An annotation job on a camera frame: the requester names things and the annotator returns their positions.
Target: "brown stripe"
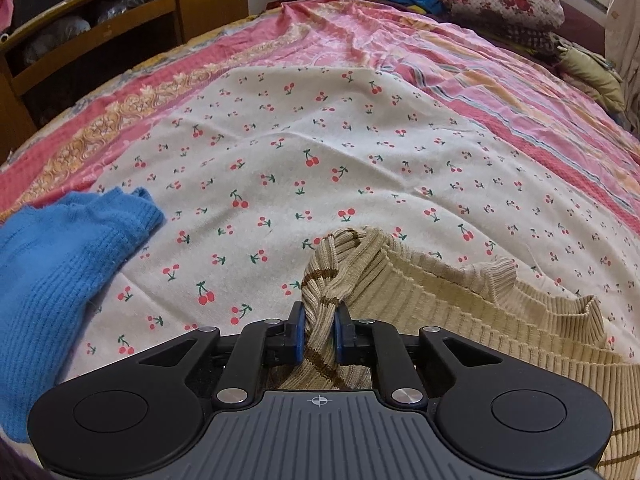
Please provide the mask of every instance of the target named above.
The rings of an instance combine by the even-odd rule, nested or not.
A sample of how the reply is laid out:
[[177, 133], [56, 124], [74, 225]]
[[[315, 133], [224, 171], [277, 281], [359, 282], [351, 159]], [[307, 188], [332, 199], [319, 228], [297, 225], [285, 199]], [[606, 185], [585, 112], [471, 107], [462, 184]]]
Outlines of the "brown stripe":
[[338, 275], [338, 269], [318, 269], [305, 274], [302, 278], [302, 284], [300, 288], [306, 286], [311, 280], [317, 280], [318, 278], [335, 278]]
[[638, 428], [640, 428], [640, 424], [634, 424], [632, 426], [629, 426], [628, 428], [620, 428], [619, 430], [616, 430], [613, 433], [611, 433], [611, 436], [627, 433], [628, 431], [637, 430]]
[[333, 368], [327, 366], [327, 364], [322, 359], [322, 356], [313, 348], [306, 347], [305, 348], [305, 358], [314, 366], [316, 371], [322, 375], [325, 379], [328, 379], [332, 382], [334, 386], [340, 388], [341, 390], [351, 390], [350, 387], [347, 386], [347, 383], [338, 375]]
[[321, 304], [325, 304], [327, 306], [338, 306], [338, 303], [340, 303], [340, 299], [338, 298], [328, 298], [326, 296], [320, 296], [320, 300], [319, 303]]
[[351, 233], [351, 238], [353, 239], [354, 245], [357, 247], [360, 245], [360, 234], [356, 231], [356, 229], [347, 228], [346, 231]]
[[629, 455], [621, 456], [619, 458], [612, 458], [611, 460], [603, 460], [598, 464], [598, 467], [604, 467], [612, 464], [619, 464], [620, 462], [626, 462], [627, 460], [631, 460], [632, 458], [635, 458], [637, 456], [640, 456], [640, 450], [634, 453], [631, 453]]

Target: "ribbed gray surface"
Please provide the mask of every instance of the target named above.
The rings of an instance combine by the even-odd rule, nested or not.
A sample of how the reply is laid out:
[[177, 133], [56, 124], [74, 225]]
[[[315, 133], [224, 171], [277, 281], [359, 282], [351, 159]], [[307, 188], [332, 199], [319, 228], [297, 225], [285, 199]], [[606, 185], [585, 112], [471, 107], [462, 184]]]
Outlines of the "ribbed gray surface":
[[[322, 405], [312, 402], [324, 397]], [[217, 415], [183, 457], [140, 480], [495, 480], [451, 453], [425, 418], [373, 392], [267, 392]], [[601, 480], [593, 471], [575, 480]]]

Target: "crosshair marking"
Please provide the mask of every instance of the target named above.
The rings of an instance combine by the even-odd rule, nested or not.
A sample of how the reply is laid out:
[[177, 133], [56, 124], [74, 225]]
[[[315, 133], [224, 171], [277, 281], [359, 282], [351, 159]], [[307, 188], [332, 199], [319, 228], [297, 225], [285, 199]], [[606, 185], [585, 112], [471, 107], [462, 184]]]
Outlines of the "crosshair marking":
[[331, 402], [329, 399], [323, 396], [315, 396], [313, 399], [309, 399], [309, 402], [314, 403], [316, 406], [324, 406], [326, 403]]

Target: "blue sweater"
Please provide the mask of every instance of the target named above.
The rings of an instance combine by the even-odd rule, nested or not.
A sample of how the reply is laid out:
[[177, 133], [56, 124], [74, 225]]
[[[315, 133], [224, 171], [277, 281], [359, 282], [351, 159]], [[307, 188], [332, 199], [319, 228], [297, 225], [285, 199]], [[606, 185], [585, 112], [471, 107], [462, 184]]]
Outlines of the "blue sweater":
[[11, 439], [28, 442], [29, 410], [54, 386], [87, 301], [163, 218], [145, 189], [116, 188], [25, 207], [0, 227], [0, 426]]

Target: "beige ribbed sweater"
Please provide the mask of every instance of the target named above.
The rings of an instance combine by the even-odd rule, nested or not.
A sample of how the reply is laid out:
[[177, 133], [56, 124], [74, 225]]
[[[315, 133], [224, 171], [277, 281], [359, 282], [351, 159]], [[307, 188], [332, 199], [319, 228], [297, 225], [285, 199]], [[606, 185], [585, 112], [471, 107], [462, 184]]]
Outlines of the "beige ribbed sweater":
[[288, 389], [370, 387], [368, 368], [337, 367], [336, 305], [417, 334], [437, 325], [584, 384], [605, 400], [614, 431], [598, 465], [607, 480], [632, 480], [640, 456], [640, 367], [604, 349], [598, 299], [552, 298], [521, 282], [511, 260], [454, 269], [374, 228], [341, 229], [318, 245], [302, 281], [303, 363]]

